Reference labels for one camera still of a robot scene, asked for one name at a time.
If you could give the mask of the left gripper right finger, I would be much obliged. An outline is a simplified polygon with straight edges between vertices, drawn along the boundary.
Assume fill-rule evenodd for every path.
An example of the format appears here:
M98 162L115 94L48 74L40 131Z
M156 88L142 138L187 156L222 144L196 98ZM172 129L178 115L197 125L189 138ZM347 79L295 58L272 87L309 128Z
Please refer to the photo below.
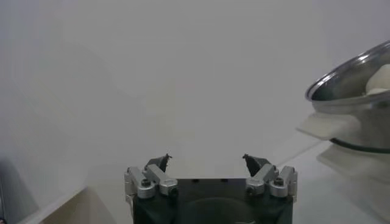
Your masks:
M243 159L250 173L246 178L246 194L254 197L263 195L266 189L277 198L297 197L298 172L291 166L279 170L265 158L245 154Z

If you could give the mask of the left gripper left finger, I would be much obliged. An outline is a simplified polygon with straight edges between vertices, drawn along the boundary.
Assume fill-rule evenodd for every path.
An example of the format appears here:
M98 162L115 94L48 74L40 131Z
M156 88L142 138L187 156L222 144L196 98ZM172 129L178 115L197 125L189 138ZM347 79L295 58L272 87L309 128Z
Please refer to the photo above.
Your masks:
M130 166L124 172L124 191L127 198L137 196L140 199L150 199L157 194L168 198L177 198L179 195L177 179L166 174L169 154L150 159L140 169Z

